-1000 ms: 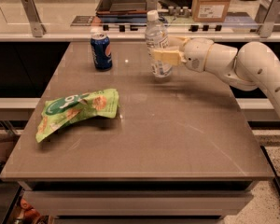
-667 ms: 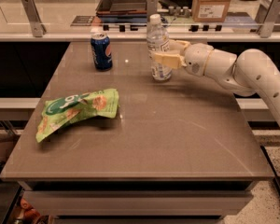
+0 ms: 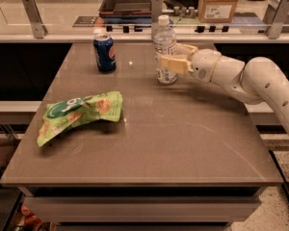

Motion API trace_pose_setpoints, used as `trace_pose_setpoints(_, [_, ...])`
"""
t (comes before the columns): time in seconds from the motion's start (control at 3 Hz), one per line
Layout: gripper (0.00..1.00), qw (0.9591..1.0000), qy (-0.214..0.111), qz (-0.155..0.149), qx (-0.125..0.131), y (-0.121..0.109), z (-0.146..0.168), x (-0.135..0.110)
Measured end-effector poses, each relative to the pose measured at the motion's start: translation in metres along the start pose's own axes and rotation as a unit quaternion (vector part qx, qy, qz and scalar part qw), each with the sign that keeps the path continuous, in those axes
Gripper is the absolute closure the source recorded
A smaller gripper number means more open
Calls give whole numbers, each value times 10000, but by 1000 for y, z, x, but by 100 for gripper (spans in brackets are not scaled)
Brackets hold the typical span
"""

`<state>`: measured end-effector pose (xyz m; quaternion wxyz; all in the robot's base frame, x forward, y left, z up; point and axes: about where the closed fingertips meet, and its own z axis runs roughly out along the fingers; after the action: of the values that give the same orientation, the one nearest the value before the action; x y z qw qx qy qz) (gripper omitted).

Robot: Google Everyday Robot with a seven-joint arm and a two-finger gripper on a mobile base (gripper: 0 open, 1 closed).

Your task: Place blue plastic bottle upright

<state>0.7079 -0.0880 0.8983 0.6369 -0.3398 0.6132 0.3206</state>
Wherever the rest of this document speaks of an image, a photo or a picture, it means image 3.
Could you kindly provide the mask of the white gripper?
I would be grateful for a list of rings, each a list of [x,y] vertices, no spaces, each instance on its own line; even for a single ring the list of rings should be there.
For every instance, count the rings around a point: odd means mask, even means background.
[[[176,55],[163,55],[159,59],[162,67],[166,67],[176,73],[189,72],[196,80],[210,83],[214,68],[222,54],[212,49],[200,49],[189,44],[176,44]]]

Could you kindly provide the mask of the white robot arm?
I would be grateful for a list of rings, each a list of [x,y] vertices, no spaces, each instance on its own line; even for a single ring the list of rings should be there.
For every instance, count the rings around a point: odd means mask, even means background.
[[[158,53],[158,63],[176,73],[220,86],[229,96],[250,105],[265,102],[289,136],[289,81],[270,59],[244,63],[212,49],[178,44],[174,55]]]

